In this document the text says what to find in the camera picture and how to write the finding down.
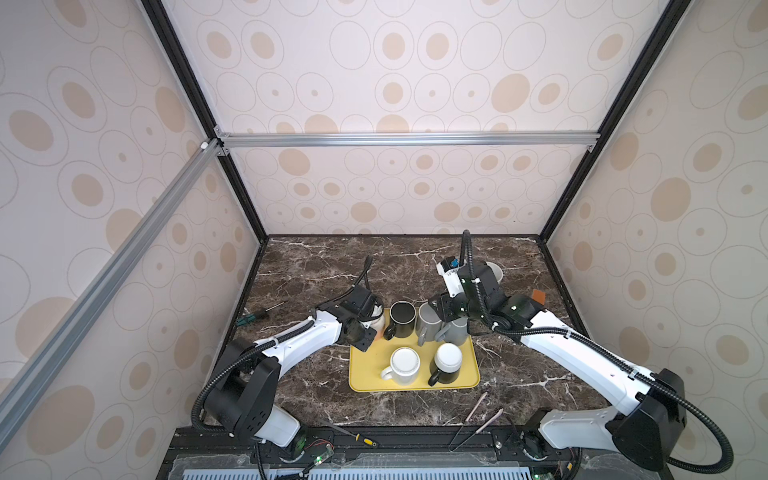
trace brown marble surface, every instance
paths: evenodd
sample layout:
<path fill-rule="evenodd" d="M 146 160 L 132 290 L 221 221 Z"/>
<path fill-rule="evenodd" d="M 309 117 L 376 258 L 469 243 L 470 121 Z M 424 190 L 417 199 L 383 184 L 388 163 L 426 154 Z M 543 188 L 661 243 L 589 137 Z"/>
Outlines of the brown marble surface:
<path fill-rule="evenodd" d="M 277 237 L 270 240 L 247 308 L 269 307 L 270 318 L 241 327 L 236 336 L 248 340 L 274 335 L 305 319 L 313 305 L 346 290 L 374 257 L 371 289 L 389 307 L 408 300 L 417 308 L 445 290 L 435 261 L 456 255 L 459 237 Z M 504 270 L 505 292 L 547 294 L 545 306 L 570 323 L 536 243 L 509 237 L 476 237 L 475 259 Z M 471 331 L 486 331 L 472 324 Z M 470 424 L 480 425 L 499 408 L 500 424 L 525 423 L 539 407 L 575 410 L 607 405 L 600 394 L 553 360 L 496 334 L 473 338 L 480 369 L 474 389 L 435 392 L 352 391 L 347 381 L 349 346 L 321 349 L 294 366 L 277 387 L 276 404 L 308 425 L 320 420 L 336 424 L 451 425 L 464 420 L 488 392 Z"/>

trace wall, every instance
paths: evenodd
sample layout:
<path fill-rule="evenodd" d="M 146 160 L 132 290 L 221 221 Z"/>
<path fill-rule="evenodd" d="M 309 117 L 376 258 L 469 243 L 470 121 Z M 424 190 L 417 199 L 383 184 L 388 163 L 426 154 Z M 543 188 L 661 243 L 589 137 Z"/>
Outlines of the wall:
<path fill-rule="evenodd" d="M 200 145 L 129 0 L 4 2 L 0 392 Z"/>
<path fill-rule="evenodd" d="M 207 378 L 257 242 L 217 162 L 0 455 L 0 479 L 151 480 Z"/>
<path fill-rule="evenodd" d="M 680 375 L 739 479 L 768 469 L 766 41 L 765 0 L 699 2 L 550 244 L 591 335 Z M 674 454 L 720 453 L 692 421 Z"/>
<path fill-rule="evenodd" d="M 164 4 L 223 130 L 316 133 L 597 129 L 666 1 Z M 304 148 L 296 155 L 311 168 L 294 170 L 301 174 L 274 167 L 274 149 L 241 151 L 239 163 L 268 233 L 538 233 L 571 175 L 566 157 L 584 148 L 553 157 L 553 146 L 491 149 L 430 148 L 429 168 L 405 166 L 418 148 Z M 516 170 L 525 149 L 533 150 L 531 166 Z M 382 154 L 396 157 L 387 161 L 397 167 L 367 167 Z M 497 167 L 472 168 L 487 156 Z M 542 172 L 552 160 L 557 173 Z M 350 161 L 366 166 L 350 169 Z M 264 163 L 243 167 L 257 162 Z M 504 184 L 512 179 L 515 185 Z M 331 181 L 340 193 L 326 194 Z M 292 190 L 298 182 L 307 194 Z M 355 190 L 360 182 L 369 185 L 364 193 Z M 454 190 L 443 194 L 444 182 Z M 425 193 L 414 195 L 421 183 L 429 190 L 420 185 Z M 369 214 L 358 218 L 369 220 L 356 218 L 359 200 L 368 201 Z M 437 214 L 444 201 L 455 205 Z M 304 207 L 311 217 L 301 215 Z M 500 207 L 510 212 L 488 215 Z"/>
<path fill-rule="evenodd" d="M 537 233 L 584 145 L 235 149 L 270 233 Z"/>

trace black and white mug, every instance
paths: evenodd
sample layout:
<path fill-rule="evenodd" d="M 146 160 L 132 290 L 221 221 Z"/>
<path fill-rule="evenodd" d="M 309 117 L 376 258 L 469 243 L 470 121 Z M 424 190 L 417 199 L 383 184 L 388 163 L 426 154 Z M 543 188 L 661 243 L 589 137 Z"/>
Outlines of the black and white mug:
<path fill-rule="evenodd" d="M 413 333 L 416 307 L 405 300 L 394 302 L 389 308 L 389 325 L 384 330 L 384 339 L 407 338 Z"/>
<path fill-rule="evenodd" d="M 429 386 L 440 383 L 453 383 L 462 369 L 462 351 L 453 343 L 444 343 L 435 352 L 435 358 L 429 364 Z"/>

